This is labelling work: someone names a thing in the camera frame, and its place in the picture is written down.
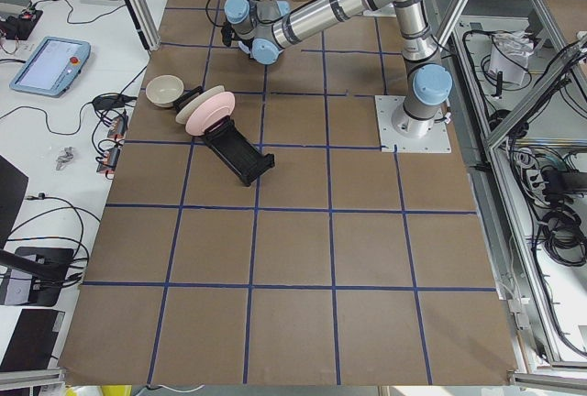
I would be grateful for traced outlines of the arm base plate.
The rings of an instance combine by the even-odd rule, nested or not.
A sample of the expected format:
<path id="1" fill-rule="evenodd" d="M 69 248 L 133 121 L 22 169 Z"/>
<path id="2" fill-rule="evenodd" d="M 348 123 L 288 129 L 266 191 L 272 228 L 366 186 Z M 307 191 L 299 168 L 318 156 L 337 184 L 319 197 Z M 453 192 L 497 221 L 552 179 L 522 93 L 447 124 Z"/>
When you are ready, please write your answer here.
<path id="1" fill-rule="evenodd" d="M 377 124 L 382 152 L 434 153 L 451 152 L 447 125 L 436 123 L 440 109 L 425 121 L 414 120 L 404 111 L 404 96 L 375 95 Z"/>

